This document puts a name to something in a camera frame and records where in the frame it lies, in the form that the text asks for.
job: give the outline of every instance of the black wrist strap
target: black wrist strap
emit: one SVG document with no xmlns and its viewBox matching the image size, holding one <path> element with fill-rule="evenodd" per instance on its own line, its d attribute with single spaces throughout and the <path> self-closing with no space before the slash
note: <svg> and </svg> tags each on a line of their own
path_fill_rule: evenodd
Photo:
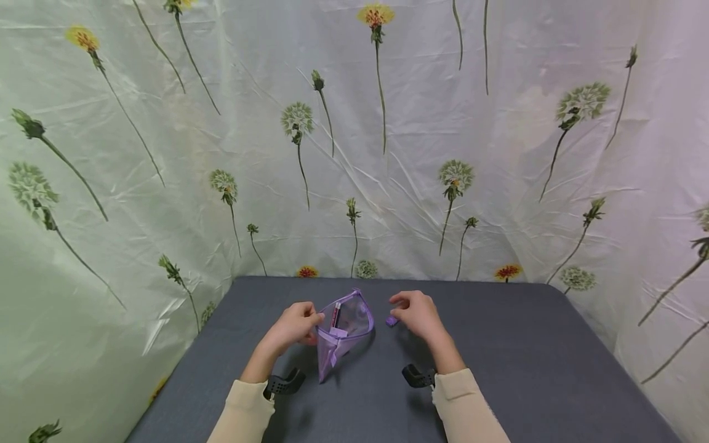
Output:
<svg viewBox="0 0 709 443">
<path fill-rule="evenodd" d="M 271 400 L 272 396 L 275 395 L 288 396 L 295 394 L 301 388 L 305 379 L 306 375 L 298 368 L 293 368 L 285 379 L 272 374 L 268 378 L 268 385 L 264 389 L 264 398 Z"/>
<path fill-rule="evenodd" d="M 409 364 L 401 370 L 401 375 L 406 379 L 406 383 L 412 388 L 425 388 L 426 386 L 436 386 L 436 370 L 429 369 L 425 373 L 420 373 L 413 364 Z"/>
</svg>

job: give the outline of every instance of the gray table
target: gray table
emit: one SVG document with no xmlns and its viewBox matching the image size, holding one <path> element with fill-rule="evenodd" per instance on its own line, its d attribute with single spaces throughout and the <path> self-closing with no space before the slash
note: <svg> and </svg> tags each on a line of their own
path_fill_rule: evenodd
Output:
<svg viewBox="0 0 709 443">
<path fill-rule="evenodd" d="M 129 443 L 205 442 L 254 345 L 294 301 L 318 308 L 358 287 L 372 309 L 372 339 L 318 384 L 315 348 L 293 347 L 275 369 L 308 378 L 276 400 L 266 443 L 437 443 L 443 427 L 429 388 L 401 369 L 432 367 L 403 325 L 384 324 L 392 294 L 433 297 L 444 324 L 512 443 L 667 443 L 679 440 L 613 356 L 551 286 L 441 281 L 286 279 L 234 281 Z"/>
</svg>

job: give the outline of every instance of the purple pouch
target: purple pouch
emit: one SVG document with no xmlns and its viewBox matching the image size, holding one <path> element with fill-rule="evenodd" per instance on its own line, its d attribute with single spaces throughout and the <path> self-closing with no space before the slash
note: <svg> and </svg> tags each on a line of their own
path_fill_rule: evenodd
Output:
<svg viewBox="0 0 709 443">
<path fill-rule="evenodd" d="M 333 313 L 337 304 L 340 305 L 340 309 L 334 318 Z M 333 301 L 320 312 L 325 314 L 322 325 L 316 326 L 318 375 L 322 383 L 335 367 L 337 360 L 372 332 L 374 318 L 362 293 L 356 288 L 350 295 Z"/>
</svg>

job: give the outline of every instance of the right hand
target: right hand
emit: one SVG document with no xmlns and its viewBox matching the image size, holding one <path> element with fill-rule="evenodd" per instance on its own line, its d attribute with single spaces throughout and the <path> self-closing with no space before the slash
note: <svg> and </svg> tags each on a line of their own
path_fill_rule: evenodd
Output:
<svg viewBox="0 0 709 443">
<path fill-rule="evenodd" d="M 429 346 L 447 335 L 433 299 L 423 292 L 402 291 L 392 296 L 389 303 L 397 305 L 391 314 Z"/>
</svg>

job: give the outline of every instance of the floral backdrop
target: floral backdrop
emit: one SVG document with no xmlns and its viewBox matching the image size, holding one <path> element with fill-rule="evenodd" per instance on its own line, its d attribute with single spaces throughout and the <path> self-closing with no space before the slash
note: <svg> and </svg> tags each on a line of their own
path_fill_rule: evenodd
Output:
<svg viewBox="0 0 709 443">
<path fill-rule="evenodd" d="M 551 284 L 707 441 L 707 13 L 0 1 L 4 441 L 123 441 L 244 275 Z"/>
</svg>

